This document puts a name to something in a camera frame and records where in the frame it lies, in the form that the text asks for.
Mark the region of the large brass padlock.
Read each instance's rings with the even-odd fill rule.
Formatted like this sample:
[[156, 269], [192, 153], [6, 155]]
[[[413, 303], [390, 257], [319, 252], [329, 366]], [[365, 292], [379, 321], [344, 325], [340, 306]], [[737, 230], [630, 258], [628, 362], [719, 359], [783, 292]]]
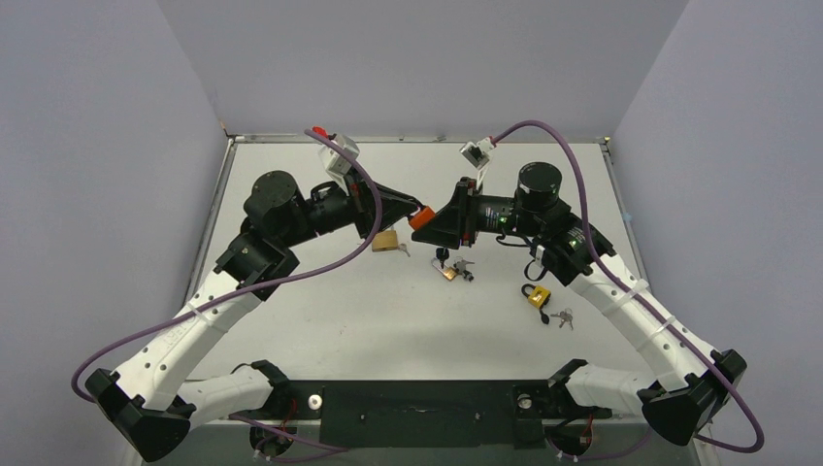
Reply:
[[374, 237], [371, 245], [372, 245], [372, 251], [373, 252], [382, 252], [382, 251], [397, 250], [400, 246], [400, 242], [399, 242], [397, 232], [395, 230], [388, 229], [388, 230], [379, 232]]

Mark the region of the orange padlock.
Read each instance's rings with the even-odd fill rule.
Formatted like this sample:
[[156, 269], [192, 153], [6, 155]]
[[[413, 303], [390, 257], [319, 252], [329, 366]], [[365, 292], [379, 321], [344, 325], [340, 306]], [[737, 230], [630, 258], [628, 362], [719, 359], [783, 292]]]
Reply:
[[414, 214], [409, 220], [409, 226], [414, 230], [418, 231], [430, 221], [432, 221], [436, 216], [436, 213], [432, 210], [429, 206], [422, 207], [416, 214]]

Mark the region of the yellow padlock keys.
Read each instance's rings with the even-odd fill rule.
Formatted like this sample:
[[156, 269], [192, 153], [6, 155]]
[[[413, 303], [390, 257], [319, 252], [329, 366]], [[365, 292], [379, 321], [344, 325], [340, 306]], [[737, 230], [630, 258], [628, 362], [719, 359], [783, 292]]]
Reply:
[[544, 325], [549, 325], [557, 320], [560, 328], [568, 327], [570, 330], [574, 330], [574, 313], [571, 309], [564, 309], [554, 314], [539, 311], [539, 314], [541, 317], [541, 322]]

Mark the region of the black-headed keys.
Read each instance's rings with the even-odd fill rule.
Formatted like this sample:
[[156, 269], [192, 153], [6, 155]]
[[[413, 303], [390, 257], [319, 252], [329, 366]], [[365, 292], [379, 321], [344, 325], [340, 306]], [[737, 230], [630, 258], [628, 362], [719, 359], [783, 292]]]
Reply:
[[435, 251], [435, 262], [438, 264], [440, 269], [445, 268], [445, 263], [449, 259], [449, 249], [440, 247], [436, 248]]

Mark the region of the yellow padlock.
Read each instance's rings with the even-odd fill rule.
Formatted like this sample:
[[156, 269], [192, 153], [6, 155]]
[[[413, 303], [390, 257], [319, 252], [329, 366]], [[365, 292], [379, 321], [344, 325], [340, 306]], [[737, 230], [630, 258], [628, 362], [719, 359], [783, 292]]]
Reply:
[[551, 297], [551, 291], [549, 289], [533, 283], [525, 283], [521, 286], [520, 290], [528, 303], [538, 310], [542, 310]]

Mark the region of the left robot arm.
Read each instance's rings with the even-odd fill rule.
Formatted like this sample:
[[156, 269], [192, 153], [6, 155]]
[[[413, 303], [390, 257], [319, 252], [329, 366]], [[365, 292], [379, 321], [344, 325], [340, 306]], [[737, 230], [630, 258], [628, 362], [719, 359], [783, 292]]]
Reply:
[[264, 303], [298, 267], [297, 245], [354, 225], [361, 237], [402, 218], [418, 227], [431, 210], [408, 194], [368, 186], [355, 174], [304, 196], [288, 173], [258, 178], [244, 204], [239, 235], [175, 317], [137, 354], [99, 369], [85, 386], [94, 403], [147, 462], [173, 451], [193, 429], [237, 412], [282, 415], [289, 381], [266, 360], [194, 382], [190, 373], [244, 316]]

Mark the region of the small brass padlock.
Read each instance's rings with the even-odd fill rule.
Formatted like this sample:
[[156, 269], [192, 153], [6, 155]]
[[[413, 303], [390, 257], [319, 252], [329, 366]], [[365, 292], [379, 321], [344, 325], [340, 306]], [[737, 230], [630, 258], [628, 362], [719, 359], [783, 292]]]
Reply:
[[445, 262], [441, 263], [438, 258], [433, 258], [431, 260], [432, 267], [442, 275], [447, 281], [453, 281], [458, 275], [458, 271], [453, 267], [448, 266]]

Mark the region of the small padlock key charm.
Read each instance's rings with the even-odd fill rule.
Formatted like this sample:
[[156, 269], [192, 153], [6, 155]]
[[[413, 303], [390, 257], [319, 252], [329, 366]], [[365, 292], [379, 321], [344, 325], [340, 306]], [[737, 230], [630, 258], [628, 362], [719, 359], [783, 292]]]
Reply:
[[475, 276], [469, 270], [469, 265], [474, 265], [474, 262], [458, 256], [453, 263], [453, 268], [466, 282], [470, 283], [475, 279]]

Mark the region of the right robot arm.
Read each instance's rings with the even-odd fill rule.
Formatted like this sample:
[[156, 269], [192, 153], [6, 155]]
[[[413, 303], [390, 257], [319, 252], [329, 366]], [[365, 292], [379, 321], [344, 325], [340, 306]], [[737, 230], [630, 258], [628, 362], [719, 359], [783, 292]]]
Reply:
[[745, 360], [689, 335], [603, 235], [586, 237], [559, 197], [561, 182], [546, 162], [524, 165], [511, 197], [485, 195], [463, 177], [443, 208], [413, 222], [411, 237], [449, 250], [472, 246], [481, 233], [525, 239], [542, 273], [596, 308], [650, 368], [626, 372], [574, 359], [549, 379], [549, 406], [561, 415], [604, 409], [642, 416], [660, 437], [685, 446], [728, 402]]

